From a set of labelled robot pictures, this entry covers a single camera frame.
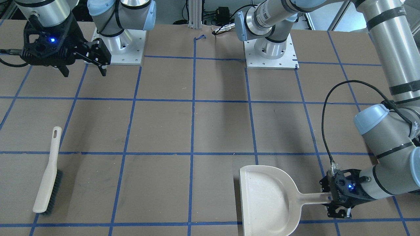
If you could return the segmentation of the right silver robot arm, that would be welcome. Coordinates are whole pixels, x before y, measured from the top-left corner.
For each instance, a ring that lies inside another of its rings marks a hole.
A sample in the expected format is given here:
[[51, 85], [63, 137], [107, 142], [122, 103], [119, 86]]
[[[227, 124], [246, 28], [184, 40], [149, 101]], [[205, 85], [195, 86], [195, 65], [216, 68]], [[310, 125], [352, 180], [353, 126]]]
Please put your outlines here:
[[156, 24], [154, 0], [16, 0], [27, 22], [22, 49], [6, 49], [25, 64], [69, 76], [77, 60], [105, 76], [110, 65], [142, 63], [146, 33]]

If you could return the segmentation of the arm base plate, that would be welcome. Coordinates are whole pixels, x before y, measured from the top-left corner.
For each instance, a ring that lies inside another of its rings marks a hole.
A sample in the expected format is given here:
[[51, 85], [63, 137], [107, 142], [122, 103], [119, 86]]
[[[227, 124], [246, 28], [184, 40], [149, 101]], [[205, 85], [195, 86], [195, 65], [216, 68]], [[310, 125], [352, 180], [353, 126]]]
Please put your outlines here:
[[243, 42], [246, 67], [249, 69], [297, 70], [300, 68], [291, 34], [281, 43], [266, 38]]
[[148, 31], [126, 29], [119, 36], [112, 38], [93, 33], [92, 40], [101, 38], [109, 49], [112, 58], [111, 65], [142, 64], [143, 52]]

